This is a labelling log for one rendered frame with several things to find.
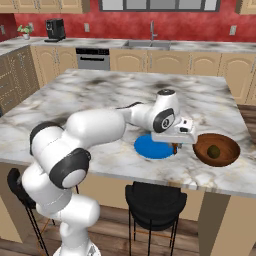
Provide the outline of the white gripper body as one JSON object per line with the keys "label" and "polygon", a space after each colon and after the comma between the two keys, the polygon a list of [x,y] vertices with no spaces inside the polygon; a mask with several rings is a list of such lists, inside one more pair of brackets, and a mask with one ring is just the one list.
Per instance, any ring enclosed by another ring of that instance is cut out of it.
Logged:
{"label": "white gripper body", "polygon": [[166,142],[166,143],[187,143],[195,144],[197,142],[197,137],[191,133],[176,133],[176,134],[166,134],[166,133],[151,133],[152,140],[155,142]]}

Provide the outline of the dark green avocado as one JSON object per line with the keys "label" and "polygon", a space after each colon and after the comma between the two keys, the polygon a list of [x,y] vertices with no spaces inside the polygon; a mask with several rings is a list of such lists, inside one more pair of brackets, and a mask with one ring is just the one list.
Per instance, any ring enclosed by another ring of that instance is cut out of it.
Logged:
{"label": "dark green avocado", "polygon": [[211,145],[207,150],[207,155],[210,158],[216,159],[220,156],[220,149],[216,145]]}

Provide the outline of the brown wooden bowl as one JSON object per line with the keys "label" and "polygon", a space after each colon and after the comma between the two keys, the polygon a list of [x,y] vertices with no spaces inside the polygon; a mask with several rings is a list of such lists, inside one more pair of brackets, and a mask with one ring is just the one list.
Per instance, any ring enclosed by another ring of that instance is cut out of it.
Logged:
{"label": "brown wooden bowl", "polygon": [[[220,149],[220,156],[216,159],[207,155],[207,150],[211,145],[216,145]],[[197,143],[193,145],[193,150],[200,161],[213,167],[230,165],[240,155],[240,147],[233,139],[216,133],[199,135]]]}

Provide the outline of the blue round plate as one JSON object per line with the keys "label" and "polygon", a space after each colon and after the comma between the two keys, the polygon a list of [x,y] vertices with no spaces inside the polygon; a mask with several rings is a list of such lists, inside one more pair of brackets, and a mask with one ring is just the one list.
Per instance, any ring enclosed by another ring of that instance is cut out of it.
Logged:
{"label": "blue round plate", "polygon": [[134,149],[148,159],[165,159],[174,155],[172,143],[155,142],[150,134],[139,136],[134,142]]}

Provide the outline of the black bar stool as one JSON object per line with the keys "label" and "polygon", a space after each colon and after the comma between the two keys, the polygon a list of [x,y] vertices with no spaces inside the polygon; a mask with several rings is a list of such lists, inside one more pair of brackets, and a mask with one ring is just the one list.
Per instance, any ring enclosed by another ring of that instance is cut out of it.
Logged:
{"label": "black bar stool", "polygon": [[153,231],[172,228],[169,236],[171,250],[174,250],[179,215],[185,208],[187,194],[180,188],[134,181],[125,187],[125,199],[129,207],[129,256],[132,256],[132,240],[139,230],[136,225],[148,230],[148,246],[151,246]]}
{"label": "black bar stool", "polygon": [[33,230],[37,237],[39,249],[41,250],[42,256],[50,256],[46,248],[45,242],[42,237],[42,231],[39,229],[33,210],[36,209],[36,202],[30,198],[22,185],[22,177],[17,168],[12,168],[7,175],[7,183],[12,193],[18,198],[23,204],[29,220],[32,224]]}

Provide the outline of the beige base cupboards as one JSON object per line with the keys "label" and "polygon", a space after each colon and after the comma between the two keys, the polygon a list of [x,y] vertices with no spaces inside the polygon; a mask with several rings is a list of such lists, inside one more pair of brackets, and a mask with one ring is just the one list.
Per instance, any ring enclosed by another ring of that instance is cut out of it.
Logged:
{"label": "beige base cupboards", "polygon": [[237,104],[256,106],[256,54],[111,49],[110,70],[221,76]]}
{"label": "beige base cupboards", "polygon": [[67,69],[78,68],[76,50],[72,47],[31,46],[30,49],[40,88]]}

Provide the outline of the steel sink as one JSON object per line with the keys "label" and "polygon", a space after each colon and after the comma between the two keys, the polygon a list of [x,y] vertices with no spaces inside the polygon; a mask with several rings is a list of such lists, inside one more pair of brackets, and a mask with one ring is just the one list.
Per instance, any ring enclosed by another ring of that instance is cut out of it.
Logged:
{"label": "steel sink", "polygon": [[171,43],[169,41],[151,41],[151,40],[127,40],[123,48],[127,49],[149,49],[149,50],[169,50]]}

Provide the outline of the steel tap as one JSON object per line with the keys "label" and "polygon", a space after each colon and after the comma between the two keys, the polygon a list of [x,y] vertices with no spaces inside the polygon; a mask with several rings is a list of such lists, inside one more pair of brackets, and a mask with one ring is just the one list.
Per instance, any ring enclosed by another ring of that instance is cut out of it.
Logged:
{"label": "steel tap", "polygon": [[150,41],[154,41],[154,38],[157,37],[158,34],[154,33],[154,21],[150,22]]}

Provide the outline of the steel dishwasher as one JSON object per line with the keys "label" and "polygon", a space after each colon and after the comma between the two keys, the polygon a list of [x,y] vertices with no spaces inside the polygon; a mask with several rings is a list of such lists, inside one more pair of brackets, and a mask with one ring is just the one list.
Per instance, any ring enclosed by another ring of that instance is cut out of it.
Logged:
{"label": "steel dishwasher", "polygon": [[79,69],[109,70],[110,55],[108,49],[77,48],[76,57]]}

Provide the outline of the dark framed window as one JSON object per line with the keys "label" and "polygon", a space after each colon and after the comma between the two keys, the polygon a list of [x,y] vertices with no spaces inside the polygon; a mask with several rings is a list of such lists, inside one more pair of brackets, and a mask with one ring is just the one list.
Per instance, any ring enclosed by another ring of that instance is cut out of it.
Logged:
{"label": "dark framed window", "polygon": [[218,12],[221,0],[98,0],[103,12]]}

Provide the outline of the black coffee machine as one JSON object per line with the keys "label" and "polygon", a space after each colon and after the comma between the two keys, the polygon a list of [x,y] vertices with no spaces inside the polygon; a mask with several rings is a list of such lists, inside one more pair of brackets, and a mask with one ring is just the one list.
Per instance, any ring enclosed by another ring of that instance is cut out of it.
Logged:
{"label": "black coffee machine", "polygon": [[59,42],[66,38],[64,20],[50,19],[45,22],[48,38],[45,42]]}

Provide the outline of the dark brown base cupboards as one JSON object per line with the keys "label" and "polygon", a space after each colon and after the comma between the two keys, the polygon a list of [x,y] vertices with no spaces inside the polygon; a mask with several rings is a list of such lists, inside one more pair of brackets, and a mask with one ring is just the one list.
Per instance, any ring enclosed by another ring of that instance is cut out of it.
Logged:
{"label": "dark brown base cupboards", "polygon": [[39,89],[29,46],[0,56],[0,117]]}

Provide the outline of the green plant in white pot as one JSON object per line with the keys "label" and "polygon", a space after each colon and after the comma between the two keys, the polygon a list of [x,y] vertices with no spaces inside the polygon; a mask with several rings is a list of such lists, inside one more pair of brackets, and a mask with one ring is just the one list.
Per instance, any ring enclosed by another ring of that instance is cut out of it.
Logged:
{"label": "green plant in white pot", "polygon": [[30,25],[27,25],[25,27],[20,25],[18,27],[17,31],[23,34],[23,37],[24,37],[25,40],[29,40],[30,39],[30,34],[32,33],[32,28],[31,28]]}

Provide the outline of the beige wall cupboards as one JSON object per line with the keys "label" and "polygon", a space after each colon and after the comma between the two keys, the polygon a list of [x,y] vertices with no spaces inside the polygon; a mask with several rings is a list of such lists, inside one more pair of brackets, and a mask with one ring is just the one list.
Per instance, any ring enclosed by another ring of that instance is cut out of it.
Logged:
{"label": "beige wall cupboards", "polygon": [[239,15],[256,15],[256,0],[237,0],[235,12]]}
{"label": "beige wall cupboards", "polygon": [[0,13],[70,13],[90,11],[90,0],[0,0]]}

